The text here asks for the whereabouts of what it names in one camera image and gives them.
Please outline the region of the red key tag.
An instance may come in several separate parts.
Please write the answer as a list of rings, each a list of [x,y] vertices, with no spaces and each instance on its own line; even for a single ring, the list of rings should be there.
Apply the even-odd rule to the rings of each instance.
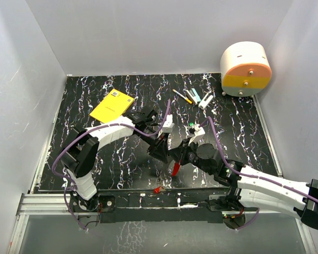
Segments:
[[[165,191],[165,188],[163,187],[163,186],[159,186],[159,187],[157,187],[157,188],[155,188],[154,190],[153,190],[153,192],[155,193],[155,194],[158,194],[158,193],[161,193],[161,192],[164,192]]]

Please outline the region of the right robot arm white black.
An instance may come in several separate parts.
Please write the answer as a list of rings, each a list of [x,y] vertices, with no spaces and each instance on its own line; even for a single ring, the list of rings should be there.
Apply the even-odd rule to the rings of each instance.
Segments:
[[[184,140],[168,151],[177,166],[192,164],[230,187],[225,197],[232,210],[255,207],[272,210],[299,219],[318,230],[318,180],[296,182],[255,170],[239,161],[226,159],[210,143],[198,145]]]

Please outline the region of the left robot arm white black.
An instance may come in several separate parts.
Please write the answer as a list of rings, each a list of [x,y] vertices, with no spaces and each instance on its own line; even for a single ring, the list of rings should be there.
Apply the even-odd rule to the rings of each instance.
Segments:
[[[87,211],[94,211],[99,204],[99,198],[96,196],[98,190],[93,181],[91,170],[95,163],[96,154],[101,148],[119,139],[137,135],[150,145],[149,153],[153,154],[154,157],[160,161],[167,158],[165,139],[173,130],[173,115],[167,108],[163,121],[156,131],[152,129],[155,118],[155,111],[135,112],[122,115],[109,123],[96,127],[81,131],[74,129],[69,143],[62,148],[53,168],[58,161],[66,168],[69,173],[69,181],[81,198],[80,204]]]

